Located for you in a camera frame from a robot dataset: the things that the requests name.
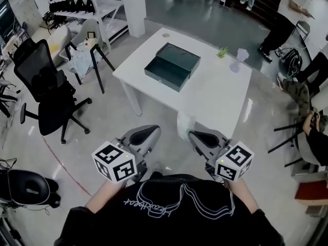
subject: black shoe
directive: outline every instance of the black shoe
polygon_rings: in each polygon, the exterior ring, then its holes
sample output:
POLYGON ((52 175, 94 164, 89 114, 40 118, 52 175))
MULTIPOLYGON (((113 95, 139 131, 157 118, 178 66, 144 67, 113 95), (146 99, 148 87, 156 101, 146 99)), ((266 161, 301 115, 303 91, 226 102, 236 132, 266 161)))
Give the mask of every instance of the black shoe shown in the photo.
POLYGON ((272 62, 272 58, 271 58, 270 54, 269 54, 269 53, 265 53, 265 52, 263 51, 263 49, 262 49, 262 46, 259 47, 258 52, 261 53, 261 55, 264 57, 264 59, 265 59, 266 61, 268 61, 269 63, 272 62))

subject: sneaker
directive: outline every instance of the sneaker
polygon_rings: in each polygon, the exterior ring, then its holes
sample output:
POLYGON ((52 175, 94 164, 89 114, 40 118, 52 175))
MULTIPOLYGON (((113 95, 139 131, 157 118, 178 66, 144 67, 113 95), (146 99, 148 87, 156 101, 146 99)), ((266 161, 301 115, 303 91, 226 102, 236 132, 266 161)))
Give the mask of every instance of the sneaker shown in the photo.
POLYGON ((15 111, 17 111, 19 109, 19 107, 21 106, 21 103, 22 103, 22 99, 19 98, 15 105, 15 111))
POLYGON ((243 5, 247 2, 248 0, 240 0, 239 2, 243 5))
POLYGON ((269 63, 272 62, 272 58, 271 58, 270 54, 265 53, 265 52, 263 51, 263 49, 262 49, 262 46, 258 49, 258 52, 261 53, 261 55, 264 57, 264 59, 265 59, 266 61, 268 61, 269 63))
POLYGON ((281 90, 283 90, 282 88, 282 82, 286 79, 280 72, 278 72, 277 76, 277 81, 278 81, 278 86, 280 87, 281 90))

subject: person's hand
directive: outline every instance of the person's hand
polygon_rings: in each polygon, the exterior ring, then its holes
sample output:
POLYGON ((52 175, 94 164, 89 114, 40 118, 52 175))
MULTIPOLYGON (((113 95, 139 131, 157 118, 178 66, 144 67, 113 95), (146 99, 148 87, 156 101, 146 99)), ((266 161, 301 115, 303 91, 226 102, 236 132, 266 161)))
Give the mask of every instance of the person's hand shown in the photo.
POLYGON ((302 9, 302 14, 306 17, 312 17, 314 19, 314 17, 307 11, 307 9, 302 9))
POLYGON ((316 112, 316 122, 319 122, 320 121, 320 114, 319 112, 316 112))

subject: chair wheel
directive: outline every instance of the chair wheel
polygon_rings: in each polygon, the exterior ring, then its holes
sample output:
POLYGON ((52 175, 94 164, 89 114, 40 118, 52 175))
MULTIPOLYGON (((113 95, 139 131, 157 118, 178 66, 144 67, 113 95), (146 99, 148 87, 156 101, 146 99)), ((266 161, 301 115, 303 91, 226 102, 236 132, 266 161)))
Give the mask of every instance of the chair wheel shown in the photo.
POLYGON ((60 206, 60 201, 62 198, 57 193, 51 193, 49 198, 50 198, 49 205, 53 209, 56 209, 60 206))

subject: white bag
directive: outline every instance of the white bag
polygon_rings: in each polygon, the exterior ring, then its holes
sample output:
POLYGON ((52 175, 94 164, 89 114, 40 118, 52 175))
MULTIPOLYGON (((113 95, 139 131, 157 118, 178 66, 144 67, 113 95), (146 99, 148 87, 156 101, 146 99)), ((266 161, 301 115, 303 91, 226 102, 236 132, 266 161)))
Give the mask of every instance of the white bag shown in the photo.
POLYGON ((189 141, 188 133, 194 130, 196 119, 186 115, 184 112, 178 112, 177 129, 178 135, 185 141, 189 141))

